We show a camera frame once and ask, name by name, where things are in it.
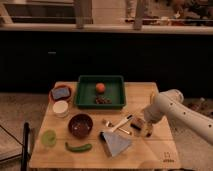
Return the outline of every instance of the green tray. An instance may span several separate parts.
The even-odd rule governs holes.
[[[110,104],[96,104],[95,85],[99,82],[105,84],[103,95],[110,99]],[[87,109],[122,109],[126,105],[124,79],[120,75],[81,75],[77,84],[74,100],[79,108]]]

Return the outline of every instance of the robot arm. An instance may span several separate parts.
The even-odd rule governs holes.
[[[157,123],[165,115],[175,116],[190,129],[213,145],[213,120],[185,107],[183,95],[178,90],[169,90],[157,94],[153,103],[147,106],[144,119],[149,123]]]

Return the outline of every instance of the brown bowl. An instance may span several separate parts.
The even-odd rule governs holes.
[[[77,114],[69,121],[68,129],[77,138],[85,138],[92,130],[93,122],[87,114]]]
[[[59,100],[70,101],[72,89],[67,85],[58,85],[49,92],[49,100],[57,102]]]

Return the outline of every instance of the cabinet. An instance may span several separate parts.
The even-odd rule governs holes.
[[[48,92],[83,74],[121,74],[212,97],[213,36],[0,31],[1,91]]]

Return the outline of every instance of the floor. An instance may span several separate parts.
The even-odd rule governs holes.
[[[199,99],[185,99],[184,104],[191,106]],[[0,124],[22,140],[24,122],[29,122],[37,136],[48,103],[47,94],[0,93]],[[206,99],[200,111],[213,118],[213,99]],[[196,171],[213,170],[213,148],[175,118],[169,117],[182,167]],[[0,154],[19,148],[19,144],[0,129]],[[0,163],[0,170],[19,170],[19,160]]]

